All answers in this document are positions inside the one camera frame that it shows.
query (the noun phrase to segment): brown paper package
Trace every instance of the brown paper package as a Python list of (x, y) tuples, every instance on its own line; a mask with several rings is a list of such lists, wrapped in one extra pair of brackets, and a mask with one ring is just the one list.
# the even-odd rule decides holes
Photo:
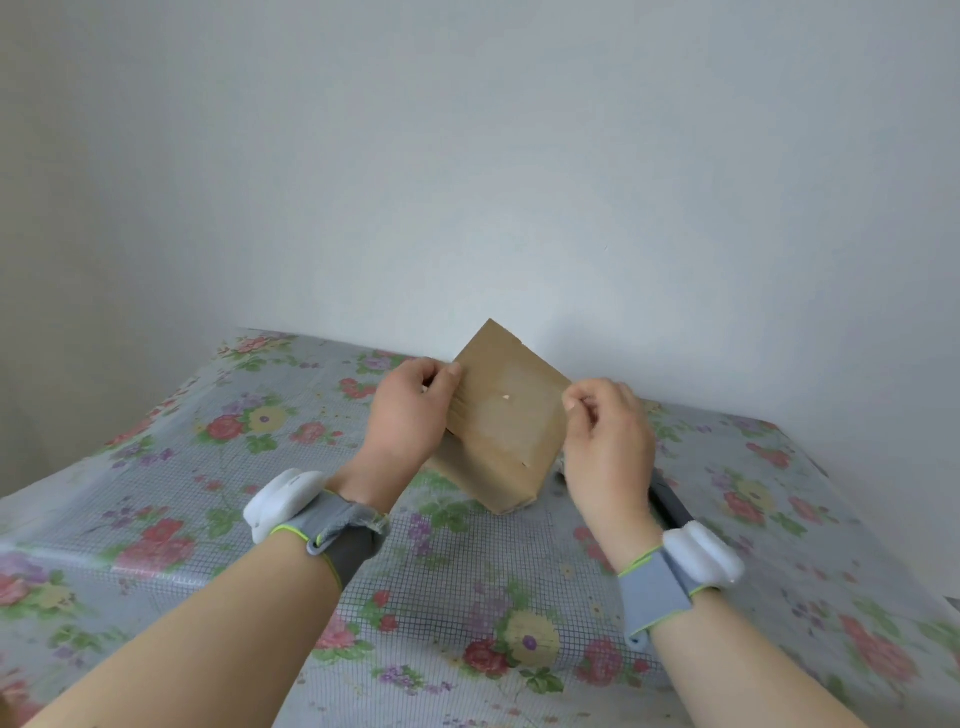
[(456, 361), (463, 379), (428, 467), (495, 514), (532, 503), (564, 445), (569, 379), (493, 319)]

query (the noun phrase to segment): pink flower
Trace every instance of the pink flower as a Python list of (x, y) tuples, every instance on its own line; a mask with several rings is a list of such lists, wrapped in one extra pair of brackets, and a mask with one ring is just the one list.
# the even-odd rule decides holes
[(802, 498), (792, 496), (788, 499), (790, 504), (793, 506), (793, 510), (797, 512), (797, 515), (800, 516), (804, 521), (809, 521), (811, 523), (817, 523), (822, 525), (824, 520), (820, 518), (820, 513), (817, 509), (807, 503)]
[(9, 607), (30, 593), (30, 587), (23, 579), (0, 573), (0, 607)]
[(192, 539), (138, 541), (120, 552), (113, 562), (113, 570), (150, 578), (186, 561), (193, 555), (193, 551)]
[(887, 680), (906, 683), (920, 674), (917, 664), (902, 647), (878, 634), (856, 643), (856, 649), (867, 667)]
[(505, 674), (510, 669), (507, 657), (500, 652), (494, 652), (493, 645), (492, 637), (469, 644), (464, 651), (464, 662), (487, 677)]
[(397, 628), (396, 617), (394, 615), (384, 615), (380, 620), (380, 626), (377, 627), (381, 632), (393, 632)]
[(257, 349), (263, 349), (270, 340), (266, 336), (257, 336), (255, 339), (246, 338), (237, 345), (237, 353), (255, 352)]
[(324, 633), (317, 640), (316, 649), (344, 649), (353, 647), (356, 637), (350, 632), (347, 623), (336, 612), (326, 624)]
[(739, 493), (728, 492), (723, 495), (723, 498), (736, 518), (756, 525), (764, 525), (766, 522), (763, 513)]
[(290, 439), (302, 445), (313, 445), (322, 438), (325, 433), (326, 427), (323, 423), (307, 423), (306, 425), (301, 425), (300, 428), (290, 436)]
[(853, 638), (855, 643), (865, 642), (870, 639), (870, 633), (860, 624), (859, 619), (840, 615), (840, 623), (843, 624), (844, 632)]
[(221, 415), (212, 423), (206, 426), (206, 434), (214, 440), (232, 440), (243, 432), (243, 423), (239, 421), (238, 415)]
[(619, 650), (605, 637), (587, 645), (584, 661), (577, 667), (576, 675), (578, 680), (598, 688), (606, 688), (620, 674), (622, 667), (623, 658)]
[(127, 430), (122, 435), (117, 435), (112, 440), (107, 443), (108, 448), (115, 448), (120, 445), (120, 443), (125, 443), (133, 437), (136, 437), (141, 432), (143, 432), (147, 427), (154, 423), (149, 417), (146, 420), (141, 420), (137, 423), (132, 429)]
[(152, 541), (156, 544), (165, 544), (173, 538), (174, 534), (183, 528), (183, 521), (174, 521), (173, 519), (163, 519), (143, 529), (143, 540)]
[(775, 468), (785, 470), (790, 467), (790, 456), (783, 450), (762, 448), (757, 443), (747, 443), (747, 449), (755, 452)]

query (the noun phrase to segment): white wall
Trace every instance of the white wall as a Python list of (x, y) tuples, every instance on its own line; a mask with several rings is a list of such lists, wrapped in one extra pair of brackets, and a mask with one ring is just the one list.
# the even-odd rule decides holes
[(960, 594), (957, 4), (29, 12), (146, 381), (229, 323), (451, 356), (493, 316), (781, 424)]

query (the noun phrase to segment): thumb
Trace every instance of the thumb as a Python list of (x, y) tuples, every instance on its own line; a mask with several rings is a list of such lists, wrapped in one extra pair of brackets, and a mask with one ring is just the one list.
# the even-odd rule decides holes
[(587, 406), (574, 397), (564, 397), (566, 410), (566, 445), (585, 441), (590, 436), (590, 415)]
[(444, 409), (450, 406), (450, 400), (453, 399), (453, 393), (460, 386), (460, 378), (464, 367), (459, 361), (448, 364), (443, 367), (437, 375), (433, 377), (430, 388), (426, 391), (426, 396), (436, 402), (443, 404)]

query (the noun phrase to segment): red rose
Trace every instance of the red rose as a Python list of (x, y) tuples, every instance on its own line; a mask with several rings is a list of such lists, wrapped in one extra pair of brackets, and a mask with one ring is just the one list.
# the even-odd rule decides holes
[(155, 544), (165, 544), (173, 538), (173, 535), (183, 528), (183, 521), (174, 521), (173, 519), (163, 519), (158, 521), (150, 528), (143, 531), (143, 540), (151, 541)]
[(730, 491), (725, 493), (723, 498), (727, 502), (727, 507), (733, 512), (733, 515), (742, 521), (756, 523), (757, 525), (763, 525), (765, 523), (766, 519), (763, 518), (763, 513), (739, 493)]
[(840, 615), (840, 623), (843, 624), (844, 632), (853, 638), (856, 643), (865, 642), (870, 639), (870, 634), (860, 624), (860, 620), (847, 615)]
[(609, 638), (594, 640), (584, 652), (584, 661), (577, 667), (578, 680), (598, 688), (606, 688), (620, 674), (623, 658)]
[(792, 496), (787, 500), (790, 501), (790, 505), (793, 506), (793, 510), (796, 511), (797, 515), (804, 519), (804, 521), (817, 523), (818, 525), (823, 524), (824, 520), (820, 518), (820, 513), (805, 500), (796, 496)]
[(137, 423), (132, 429), (127, 430), (122, 435), (117, 435), (112, 440), (107, 443), (108, 448), (115, 448), (120, 445), (120, 443), (125, 443), (133, 437), (136, 437), (141, 432), (143, 432), (147, 427), (154, 423), (149, 417), (146, 420), (141, 420)]
[(858, 642), (857, 651), (867, 666), (880, 677), (895, 683), (906, 683), (920, 673), (917, 664), (903, 649), (877, 634)]
[(150, 578), (186, 561), (193, 555), (193, 550), (192, 539), (171, 539), (162, 543), (138, 541), (120, 552), (113, 562), (113, 570)]
[(384, 615), (380, 620), (378, 629), (381, 632), (393, 632), (396, 629), (396, 617), (393, 615)]
[(206, 426), (206, 434), (214, 440), (232, 440), (243, 432), (243, 423), (238, 420), (239, 415), (221, 415)]
[(468, 645), (464, 652), (464, 662), (488, 677), (502, 675), (510, 669), (506, 655), (493, 651), (493, 638)]

